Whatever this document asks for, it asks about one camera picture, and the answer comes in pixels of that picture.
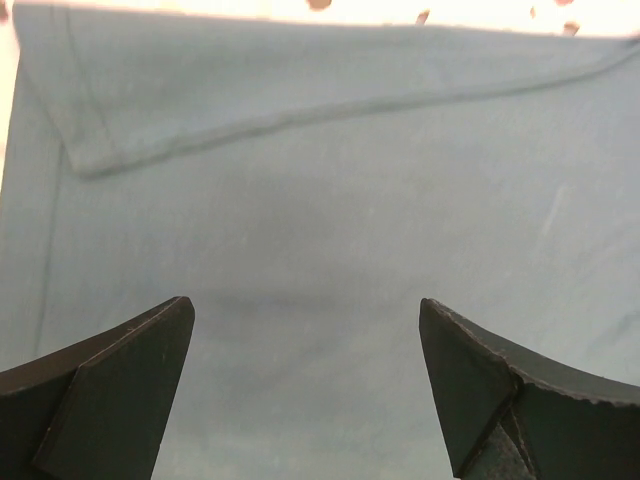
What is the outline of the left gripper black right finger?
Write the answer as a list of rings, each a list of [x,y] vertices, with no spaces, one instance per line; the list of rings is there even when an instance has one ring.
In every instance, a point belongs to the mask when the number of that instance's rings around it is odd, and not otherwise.
[[[456,479],[636,479],[639,389],[424,299],[419,332]]]

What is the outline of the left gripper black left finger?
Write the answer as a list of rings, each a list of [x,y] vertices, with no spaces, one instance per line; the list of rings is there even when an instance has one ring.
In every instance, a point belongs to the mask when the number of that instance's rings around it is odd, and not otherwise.
[[[2,478],[150,478],[194,321],[174,297],[2,372]]]

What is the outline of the grey-blue t-shirt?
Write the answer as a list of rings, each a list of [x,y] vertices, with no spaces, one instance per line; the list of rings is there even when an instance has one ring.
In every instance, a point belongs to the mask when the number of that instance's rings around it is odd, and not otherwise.
[[[639,379],[639,43],[16,4],[1,364],[177,295],[158,479],[446,479],[430,297]]]

